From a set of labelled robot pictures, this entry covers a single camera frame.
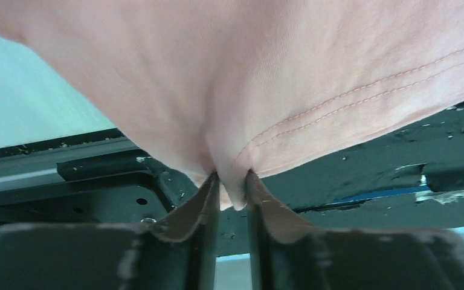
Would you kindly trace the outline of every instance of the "white wall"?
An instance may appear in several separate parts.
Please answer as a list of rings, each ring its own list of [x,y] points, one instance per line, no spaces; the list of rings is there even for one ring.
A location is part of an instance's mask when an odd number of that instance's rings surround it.
[[[0,38],[0,148],[113,127],[31,50]]]

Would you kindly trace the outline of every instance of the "screw hole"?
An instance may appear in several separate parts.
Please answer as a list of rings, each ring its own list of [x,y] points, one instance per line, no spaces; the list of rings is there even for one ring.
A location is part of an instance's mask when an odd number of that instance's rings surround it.
[[[72,209],[72,211],[75,212],[75,213],[84,213],[85,212],[85,210],[80,208],[80,207],[74,207]]]
[[[138,204],[141,204],[141,205],[146,205],[146,204],[149,203],[149,202],[148,202],[146,199],[144,199],[144,198],[138,198],[138,199],[136,199],[136,202],[137,202]]]
[[[155,224],[157,221],[152,219],[151,217],[145,217],[141,220],[141,222],[144,224]]]

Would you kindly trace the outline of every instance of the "screw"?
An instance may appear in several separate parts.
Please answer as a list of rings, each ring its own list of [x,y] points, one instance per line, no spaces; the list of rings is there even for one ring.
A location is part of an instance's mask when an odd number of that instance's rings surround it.
[[[150,217],[145,217],[144,219],[141,220],[141,222],[144,224],[155,224],[157,221]]]

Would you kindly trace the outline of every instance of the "white paint chip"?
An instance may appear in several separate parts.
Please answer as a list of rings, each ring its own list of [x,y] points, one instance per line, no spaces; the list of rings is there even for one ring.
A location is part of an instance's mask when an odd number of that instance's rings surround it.
[[[0,227],[0,233],[12,233],[15,231],[31,231],[36,227],[33,224],[11,224]]]
[[[125,251],[123,257],[118,263],[118,277],[123,280],[134,278],[134,262],[138,259],[139,252],[136,249]]]
[[[145,233],[148,230],[148,226],[141,223],[136,224],[124,224],[124,223],[110,223],[110,224],[97,224],[95,226],[99,230],[126,230],[132,231],[136,234]]]
[[[381,236],[379,237],[379,240],[381,242],[391,242],[392,241],[392,237],[391,236]]]
[[[415,193],[415,201],[417,202],[432,199],[442,205],[449,204],[451,202],[457,202],[460,198],[464,198],[464,190],[456,190],[454,192],[445,192],[439,194],[429,190]]]
[[[423,185],[428,185],[428,180],[426,178],[426,175],[421,175],[420,176],[420,185],[423,186]]]
[[[401,170],[401,169],[406,168],[406,167],[421,166],[421,165],[424,165],[424,164],[423,163],[416,163],[416,164],[403,165],[403,166],[399,166],[398,168],[396,168],[396,171]]]

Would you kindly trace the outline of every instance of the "pink fabric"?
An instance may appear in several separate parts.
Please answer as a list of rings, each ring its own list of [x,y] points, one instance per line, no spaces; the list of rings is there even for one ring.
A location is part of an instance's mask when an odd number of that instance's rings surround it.
[[[0,35],[167,166],[197,184],[216,169],[236,209],[250,168],[464,101],[464,0],[0,0]]]

